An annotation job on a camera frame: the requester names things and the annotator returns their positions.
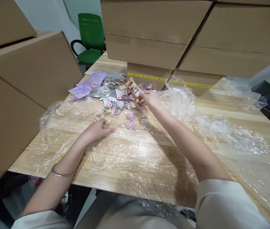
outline silver bangle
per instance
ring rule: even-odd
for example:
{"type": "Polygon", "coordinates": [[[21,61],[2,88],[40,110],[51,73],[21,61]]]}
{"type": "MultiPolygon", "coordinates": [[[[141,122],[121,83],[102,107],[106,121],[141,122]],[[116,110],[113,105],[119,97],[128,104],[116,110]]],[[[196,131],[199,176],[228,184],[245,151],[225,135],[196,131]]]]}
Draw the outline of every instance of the silver bangle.
{"type": "Polygon", "coordinates": [[[77,172],[77,170],[78,170],[78,169],[76,169],[73,173],[66,174],[66,175],[59,174],[59,173],[57,173],[57,172],[54,170],[54,167],[56,166],[56,164],[54,164],[54,166],[52,166],[51,172],[52,172],[54,175],[56,175],[57,177],[70,177],[70,176],[74,175],[74,174],[77,172]]]}

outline cardboard box flap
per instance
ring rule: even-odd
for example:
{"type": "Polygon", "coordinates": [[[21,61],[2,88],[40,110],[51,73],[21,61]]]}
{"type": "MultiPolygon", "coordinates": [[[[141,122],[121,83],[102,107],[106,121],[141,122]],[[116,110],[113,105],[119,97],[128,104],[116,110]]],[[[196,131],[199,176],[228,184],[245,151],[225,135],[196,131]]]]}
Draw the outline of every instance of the cardboard box flap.
{"type": "Polygon", "coordinates": [[[270,55],[192,47],[179,69],[250,78],[270,65],[270,55]]]}
{"type": "Polygon", "coordinates": [[[0,79],[0,178],[38,133],[44,112],[0,79]]]}
{"type": "Polygon", "coordinates": [[[0,0],[0,45],[35,36],[36,32],[14,0],[0,0]]]}
{"type": "Polygon", "coordinates": [[[217,2],[270,6],[270,0],[217,0],[217,2]]]}
{"type": "Polygon", "coordinates": [[[1,55],[4,55],[6,53],[9,53],[9,52],[12,52],[14,50],[17,50],[17,49],[20,49],[20,48],[23,48],[25,46],[28,46],[30,44],[33,44],[33,43],[36,43],[36,42],[39,42],[43,39],[46,39],[48,37],[51,37],[53,35],[56,35],[56,34],[59,34],[59,33],[62,33],[62,31],[56,31],[56,32],[52,32],[52,31],[43,31],[43,32],[39,32],[37,34],[37,36],[33,39],[30,39],[30,40],[26,40],[26,41],[23,41],[23,42],[20,42],[20,43],[16,43],[16,44],[13,44],[13,45],[10,45],[10,46],[7,46],[7,47],[4,47],[4,48],[1,48],[0,49],[0,56],[1,55]]]}
{"type": "Polygon", "coordinates": [[[172,72],[173,70],[170,69],[128,63],[126,77],[127,80],[133,77],[135,83],[142,83],[144,86],[146,84],[153,84],[156,86],[156,90],[162,90],[165,86],[166,78],[169,77],[172,72]]]}
{"type": "Polygon", "coordinates": [[[201,0],[101,0],[104,31],[187,45],[211,3],[201,0]]]}
{"type": "Polygon", "coordinates": [[[166,69],[175,69],[186,45],[105,35],[109,59],[166,69]]]}
{"type": "Polygon", "coordinates": [[[59,31],[0,49],[0,78],[47,109],[66,98],[82,71],[59,31]]]}
{"type": "Polygon", "coordinates": [[[270,7],[216,4],[195,46],[270,54],[270,7]]]}
{"type": "Polygon", "coordinates": [[[195,96],[203,95],[224,77],[222,75],[190,72],[179,69],[176,69],[172,75],[181,78],[187,84],[187,87],[192,89],[192,93],[195,96]]]}

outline hand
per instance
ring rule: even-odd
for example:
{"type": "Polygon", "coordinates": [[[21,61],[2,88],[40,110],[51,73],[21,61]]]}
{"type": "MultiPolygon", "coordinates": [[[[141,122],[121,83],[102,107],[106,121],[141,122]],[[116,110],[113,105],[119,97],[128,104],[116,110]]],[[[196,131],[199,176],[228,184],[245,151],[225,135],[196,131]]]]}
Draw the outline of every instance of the hand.
{"type": "Polygon", "coordinates": [[[79,136],[80,141],[84,141],[86,143],[91,143],[96,141],[110,133],[115,132],[116,128],[104,128],[106,125],[106,120],[101,119],[99,121],[93,122],[86,128],[85,131],[79,136]]]}
{"type": "Polygon", "coordinates": [[[158,105],[158,98],[156,91],[140,93],[139,96],[144,99],[145,103],[149,106],[149,108],[158,105]]]}

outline white sleeve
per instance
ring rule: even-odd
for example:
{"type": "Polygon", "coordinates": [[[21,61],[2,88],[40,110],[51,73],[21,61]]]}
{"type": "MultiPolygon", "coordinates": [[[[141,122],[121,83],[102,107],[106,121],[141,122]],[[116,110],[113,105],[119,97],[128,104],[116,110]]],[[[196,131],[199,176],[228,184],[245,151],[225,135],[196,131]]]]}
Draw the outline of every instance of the white sleeve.
{"type": "Polygon", "coordinates": [[[12,229],[73,229],[73,227],[55,211],[38,212],[16,220],[12,229]]]}
{"type": "Polygon", "coordinates": [[[196,228],[270,228],[242,186],[233,181],[199,183],[195,206],[196,228]]]}

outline yellow measuring tape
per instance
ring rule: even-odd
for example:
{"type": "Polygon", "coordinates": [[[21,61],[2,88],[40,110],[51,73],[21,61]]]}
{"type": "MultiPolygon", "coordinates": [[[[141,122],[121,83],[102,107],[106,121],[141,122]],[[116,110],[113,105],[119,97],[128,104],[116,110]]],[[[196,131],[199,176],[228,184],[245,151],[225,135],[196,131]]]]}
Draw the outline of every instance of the yellow measuring tape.
{"type": "MultiPolygon", "coordinates": [[[[135,77],[140,77],[140,78],[146,78],[146,79],[151,79],[151,80],[158,80],[158,81],[165,81],[165,78],[160,78],[160,77],[155,77],[155,76],[147,76],[147,75],[142,75],[142,74],[137,74],[137,73],[127,73],[128,76],[135,76],[135,77]]],[[[184,84],[183,81],[177,81],[177,80],[169,80],[170,83],[175,83],[175,84],[184,84]]],[[[187,86],[192,86],[192,87],[203,87],[203,88],[211,88],[211,85],[205,85],[205,84],[197,84],[197,83],[190,83],[190,82],[185,82],[187,86]]]]}

